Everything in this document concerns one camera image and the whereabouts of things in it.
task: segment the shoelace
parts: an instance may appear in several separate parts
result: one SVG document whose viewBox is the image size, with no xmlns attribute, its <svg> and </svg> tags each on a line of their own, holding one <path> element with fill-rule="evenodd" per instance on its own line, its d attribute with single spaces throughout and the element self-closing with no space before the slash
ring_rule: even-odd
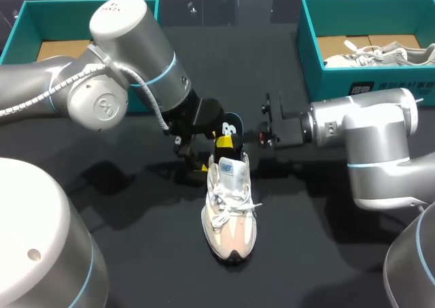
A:
<svg viewBox="0 0 435 308">
<path fill-rule="evenodd" d="M 357 48 L 355 44 L 351 41 L 345 40 L 345 45 L 351 50 L 354 51 L 355 61 L 359 66 L 367 65 L 368 63 L 373 62 L 373 60 L 382 61 L 383 56 L 381 51 L 379 50 L 379 46 L 364 46 L 363 48 Z M 367 49 L 372 49 L 373 53 L 366 52 Z"/>
<path fill-rule="evenodd" d="M 221 228 L 230 219 L 230 216 L 239 216 L 244 211 L 253 211 L 257 206 L 263 204 L 251 204 L 248 203 L 249 189 L 246 192 L 241 191 L 229 191 L 223 185 L 217 184 L 213 189 L 213 194 L 217 197 L 217 203 L 219 205 L 219 210 L 221 211 L 218 215 L 215 215 L 211 219 L 211 226 L 213 228 Z M 230 203 L 228 196 L 237 200 L 237 203 Z"/>
</svg>

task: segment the shoe sole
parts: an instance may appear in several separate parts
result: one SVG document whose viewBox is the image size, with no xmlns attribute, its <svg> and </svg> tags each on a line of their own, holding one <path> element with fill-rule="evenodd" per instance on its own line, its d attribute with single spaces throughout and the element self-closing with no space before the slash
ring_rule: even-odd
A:
<svg viewBox="0 0 435 308">
<path fill-rule="evenodd" d="M 236 250 L 233 250 L 228 258 L 223 258 L 214 250 L 213 246 L 210 244 L 210 239 L 209 239 L 209 236 L 207 234 L 207 230 L 205 229 L 205 206 L 203 207 L 203 209 L 201 211 L 201 222 L 203 224 L 203 231 L 204 231 L 205 238 L 207 239 L 207 243 L 209 244 L 211 252 L 215 255 L 216 258 L 218 258 L 222 262 L 231 263 L 231 262 L 243 262 L 244 260 L 247 260 L 250 257 L 252 250 L 254 248 L 254 245 L 256 243 L 256 239 L 257 239 L 257 228 L 256 227 L 254 228 L 254 240 L 252 241 L 251 247 L 249 249 L 249 253 L 246 257 L 242 258 Z"/>
</svg>

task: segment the open box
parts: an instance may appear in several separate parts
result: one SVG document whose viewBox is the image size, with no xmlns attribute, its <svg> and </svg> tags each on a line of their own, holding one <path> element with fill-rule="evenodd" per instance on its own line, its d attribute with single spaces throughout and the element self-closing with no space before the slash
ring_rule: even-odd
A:
<svg viewBox="0 0 435 308">
<path fill-rule="evenodd" d="M 403 87 L 423 97 L 422 105 L 435 105 L 435 65 L 325 68 L 318 39 L 370 35 L 371 43 L 413 35 L 428 47 L 435 43 L 435 0 L 302 0 L 296 43 L 310 100 Z"/>
<path fill-rule="evenodd" d="M 90 18 L 106 1 L 108 0 L 24 1 L 0 56 L 0 64 L 32 63 L 43 51 L 45 55 L 50 53 L 50 56 L 80 55 L 80 51 L 83 52 L 92 40 Z M 158 0 L 145 2 L 158 21 Z M 128 112 L 147 111 L 133 89 L 129 89 Z"/>
</svg>

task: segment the cardboard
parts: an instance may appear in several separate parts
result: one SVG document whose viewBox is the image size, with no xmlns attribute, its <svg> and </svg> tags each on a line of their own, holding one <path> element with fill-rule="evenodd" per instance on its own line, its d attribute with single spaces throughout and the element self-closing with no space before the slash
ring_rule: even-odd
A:
<svg viewBox="0 0 435 308">
<path fill-rule="evenodd" d="M 346 36 L 346 40 L 352 42 L 357 48 L 363 48 L 365 46 L 371 46 L 370 40 L 368 36 Z M 344 54 L 353 54 L 353 52 L 347 48 L 347 53 Z"/>
<path fill-rule="evenodd" d="M 394 41 L 406 48 L 420 48 L 414 35 L 369 35 L 370 43 L 374 46 L 386 46 Z"/>
<path fill-rule="evenodd" d="M 351 41 L 357 48 L 370 46 L 368 36 L 320 36 L 317 37 L 321 58 L 326 60 L 334 55 L 353 54 L 353 51 L 345 45 L 345 40 Z"/>
<path fill-rule="evenodd" d="M 90 40 L 81 41 L 42 41 L 36 61 L 52 56 L 65 55 L 78 58 L 86 50 Z"/>
<path fill-rule="evenodd" d="M 318 37 L 317 42 L 319 44 L 321 58 L 326 60 L 333 55 L 345 54 L 349 51 L 345 45 L 345 36 L 326 36 Z"/>
</svg>

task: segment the shoe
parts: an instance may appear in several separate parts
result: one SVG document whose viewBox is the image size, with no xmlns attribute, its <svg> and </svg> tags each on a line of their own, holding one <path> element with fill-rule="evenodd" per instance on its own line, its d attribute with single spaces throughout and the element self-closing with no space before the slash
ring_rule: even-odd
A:
<svg viewBox="0 0 435 308">
<path fill-rule="evenodd" d="M 357 48 L 346 40 L 345 45 L 355 54 L 334 55 L 324 61 L 325 68 L 393 67 L 401 65 L 435 64 L 435 44 L 426 49 L 406 48 L 393 42 L 380 48 L 365 46 Z"/>
<path fill-rule="evenodd" d="M 222 260 L 245 259 L 257 236 L 255 207 L 251 197 L 249 159 L 222 157 L 219 164 L 209 159 L 207 196 L 201 212 L 205 237 L 210 248 Z"/>
</svg>

